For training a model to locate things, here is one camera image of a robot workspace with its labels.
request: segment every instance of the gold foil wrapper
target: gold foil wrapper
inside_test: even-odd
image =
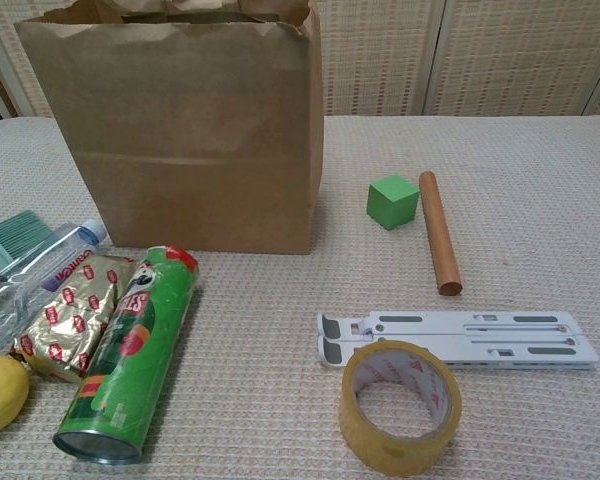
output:
[[[134,266],[126,258],[90,256],[14,340],[12,354],[43,377],[79,383]]]

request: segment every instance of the wooden rod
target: wooden rod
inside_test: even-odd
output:
[[[451,236],[444,218],[438,183],[433,172],[423,172],[420,175],[420,196],[429,235],[433,268],[436,272],[438,293],[445,296],[458,295],[462,291],[460,272],[453,254]]]

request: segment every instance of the green brush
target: green brush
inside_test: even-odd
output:
[[[49,235],[51,229],[31,210],[0,222],[0,270]]]

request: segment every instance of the bottle label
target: bottle label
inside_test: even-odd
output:
[[[67,265],[65,265],[62,269],[57,271],[54,275],[47,278],[43,283],[42,287],[49,291],[55,292],[60,285],[64,283],[64,281],[69,278],[69,276],[84,262],[87,258],[93,255],[95,252],[87,248],[84,252],[78,254],[73,260],[71,260]]]

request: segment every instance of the white table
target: white table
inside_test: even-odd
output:
[[[436,293],[420,207],[392,232],[365,214],[369,182],[417,182],[425,169],[438,176],[460,297]],[[0,220],[25,208],[52,226],[97,215],[50,119],[0,122]],[[144,463],[81,463],[55,448],[75,387],[34,379],[0,433],[0,479],[384,478],[340,435],[341,371],[318,362],[317,310],[567,310],[600,355],[600,117],[328,118],[315,227],[309,256],[198,254],[203,293]],[[424,478],[600,479],[600,365],[456,378],[460,428]],[[375,418],[409,420],[395,392],[373,393]]]

